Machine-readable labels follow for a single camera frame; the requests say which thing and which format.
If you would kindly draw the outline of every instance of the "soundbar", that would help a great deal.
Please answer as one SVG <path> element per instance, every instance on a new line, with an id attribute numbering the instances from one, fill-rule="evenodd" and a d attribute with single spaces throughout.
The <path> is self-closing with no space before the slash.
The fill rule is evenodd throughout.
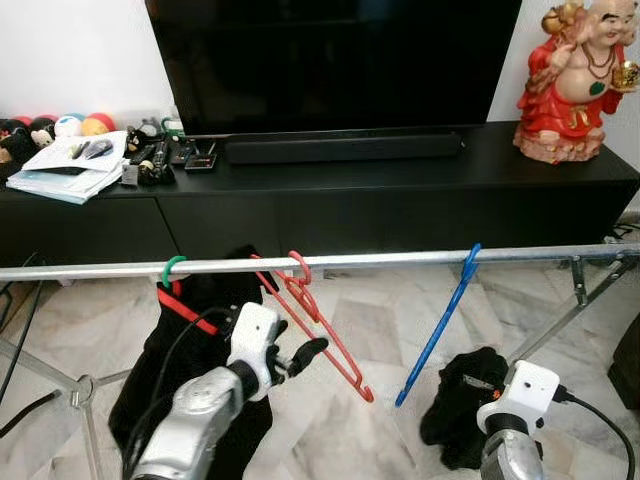
<path id="1" fill-rule="evenodd" d="M 230 163 L 255 165 L 451 157 L 461 145 L 450 130 L 376 129 L 232 135 L 224 149 Z"/>

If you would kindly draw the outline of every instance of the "marble floor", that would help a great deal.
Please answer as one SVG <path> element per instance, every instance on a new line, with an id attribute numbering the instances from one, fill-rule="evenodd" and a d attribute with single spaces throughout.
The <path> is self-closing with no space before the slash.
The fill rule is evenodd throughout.
<path id="1" fill-rule="evenodd" d="M 493 346 L 508 355 L 572 295 L 571 274 L 556 264 L 483 265 L 463 297 L 402 408 L 393 405 L 417 356 L 440 319 L 459 267 L 316 272 L 312 291 L 364 373 L 376 401 L 365 403 L 319 357 L 300 377 L 270 392 L 272 429 L 245 472 L 255 480 L 479 479 L 449 471 L 440 449 L 418 435 L 437 391 L 438 370 L 459 353 Z M 589 281 L 602 268 L 588 266 Z M 280 310 L 272 298 L 266 305 Z M 618 423 L 640 450 L 640 417 L 627 411 L 606 371 L 620 338 L 640 312 L 640 271 L 623 277 L 532 360 Z M 152 279 L 47 284 L 25 349 L 72 377 L 99 377 L 130 368 L 157 322 Z M 26 307 L 3 333 L 15 340 Z M 292 325 L 281 339 L 292 354 L 306 337 Z M 0 374 L 8 362 L 0 359 Z M 101 464 L 118 478 L 119 455 L 106 426 L 120 384 L 94 401 Z M 56 388 L 18 367 L 0 408 L 4 424 L 25 404 Z M 552 405 L 536 437 L 550 479 L 622 479 L 624 448 L 606 425 L 571 405 Z M 63 396 L 0 440 L 1 478 L 66 480 L 89 477 L 81 417 Z"/>

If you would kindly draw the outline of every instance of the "red hanger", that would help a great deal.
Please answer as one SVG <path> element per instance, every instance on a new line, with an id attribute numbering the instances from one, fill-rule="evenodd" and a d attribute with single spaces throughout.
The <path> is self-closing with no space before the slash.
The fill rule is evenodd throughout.
<path id="1" fill-rule="evenodd" d="M 340 362 L 336 360 L 336 357 L 334 357 L 333 354 L 329 352 L 328 349 L 325 349 L 324 354 L 327 356 L 329 361 L 333 363 L 333 365 L 338 369 L 338 371 L 342 374 L 342 376 L 347 379 L 347 381 L 353 386 L 353 388 L 356 389 L 356 391 L 360 394 L 362 398 L 364 398 L 369 403 L 373 402 L 373 393 L 371 392 L 371 389 L 367 386 L 364 386 L 364 387 L 362 386 L 362 372 L 360 372 L 358 365 L 356 365 L 356 362 L 353 360 L 353 357 L 351 356 L 349 351 L 346 349 L 346 347 L 344 346 L 344 344 L 342 343 L 342 341 L 340 340 L 336 332 L 333 330 L 333 328 L 331 328 L 331 325 L 329 325 L 327 320 L 322 316 L 322 314 L 318 310 L 318 306 L 316 305 L 315 300 L 313 299 L 313 296 L 311 295 L 309 290 L 307 290 L 307 285 L 311 284 L 311 269 L 305 263 L 304 259 L 302 258 L 302 255 L 300 255 L 298 252 L 292 250 L 291 252 L 289 252 L 289 256 L 291 258 L 294 258 L 300 263 L 300 266 L 302 267 L 302 272 L 304 273 L 304 277 L 303 278 L 289 277 L 279 270 L 274 271 L 274 273 L 278 277 L 280 277 L 280 279 L 284 282 L 285 286 L 287 287 L 287 290 L 289 290 L 289 293 L 302 306 L 304 311 L 307 312 L 307 315 L 309 315 L 314 322 L 322 324 L 324 329 L 329 333 L 329 335 L 333 339 L 333 342 L 335 343 L 336 347 L 338 347 L 338 349 L 342 353 L 342 356 L 345 358 L 345 360 L 349 364 L 349 367 L 351 367 L 352 373 L 350 373 L 343 365 L 341 365 Z M 251 258 L 262 258 L 262 257 L 259 257 L 258 255 L 251 255 Z M 295 320 L 295 322 L 304 331 L 304 333 L 306 333 L 309 338 L 316 338 L 316 336 L 309 329 L 309 327 L 307 327 L 304 321 L 293 311 L 293 309 L 289 306 L 286 300 L 282 298 L 281 295 L 278 294 L 278 292 L 275 290 L 273 285 L 267 281 L 264 275 L 262 275 L 262 273 L 260 272 L 256 272 L 256 275 L 258 276 L 262 284 L 265 286 L 265 288 L 269 291 L 269 293 L 271 293 L 271 295 L 273 295 L 276 298 L 276 300 L 280 302 L 280 305 L 282 305 L 282 307 L 287 311 L 287 313 L 291 315 L 291 318 Z"/>

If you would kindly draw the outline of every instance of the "black tv cabinet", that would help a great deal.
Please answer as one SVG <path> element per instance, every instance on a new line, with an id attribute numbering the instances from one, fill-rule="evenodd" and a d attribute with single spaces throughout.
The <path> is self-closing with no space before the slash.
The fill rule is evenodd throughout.
<path id="1" fill-rule="evenodd" d="M 456 157 L 176 170 L 177 183 L 114 185 L 78 207 L 0 189 L 0 266 L 34 250 L 51 264 L 598 243 L 640 188 L 604 147 L 551 166 L 511 145 L 516 124 L 460 129 Z"/>

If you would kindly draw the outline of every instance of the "blue hanger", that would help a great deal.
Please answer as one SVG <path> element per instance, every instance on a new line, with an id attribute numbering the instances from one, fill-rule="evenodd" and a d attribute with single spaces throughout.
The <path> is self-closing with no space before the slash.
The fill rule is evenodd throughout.
<path id="1" fill-rule="evenodd" d="M 467 256 L 466 260 L 464 261 L 464 268 L 462 269 L 460 284 L 458 285 L 458 288 L 456 288 L 456 291 L 453 292 L 453 297 L 451 297 L 449 306 L 445 310 L 444 315 L 442 315 L 440 322 L 436 326 L 436 329 L 431 334 L 431 338 L 429 339 L 429 341 L 427 342 L 427 345 L 424 347 L 424 350 L 420 354 L 420 357 L 418 358 L 418 361 L 413 367 L 413 370 L 411 371 L 409 378 L 407 378 L 407 383 L 405 384 L 402 391 L 398 394 L 398 398 L 396 398 L 396 407 L 398 408 L 401 407 L 402 404 L 404 403 L 405 398 L 407 398 L 407 395 L 409 395 L 409 392 L 411 391 L 413 384 L 418 379 L 418 375 L 420 375 L 420 372 L 424 368 L 424 365 L 427 363 L 427 360 L 429 359 L 431 352 L 433 352 L 433 349 L 438 343 L 438 340 L 440 340 L 440 336 L 442 335 L 442 332 L 444 332 L 444 329 L 447 327 L 447 324 L 449 323 L 449 319 L 451 318 L 451 315 L 453 314 L 456 307 L 458 306 L 458 303 L 460 302 L 462 295 L 467 289 L 469 282 L 471 282 L 473 275 L 476 273 L 476 270 L 478 270 L 478 264 L 475 262 L 475 259 L 476 259 L 476 255 L 478 255 L 478 252 L 480 251 L 481 248 L 482 248 L 482 245 L 480 245 L 479 243 L 476 243 L 471 249 L 471 253 L 469 253 L 469 256 Z"/>

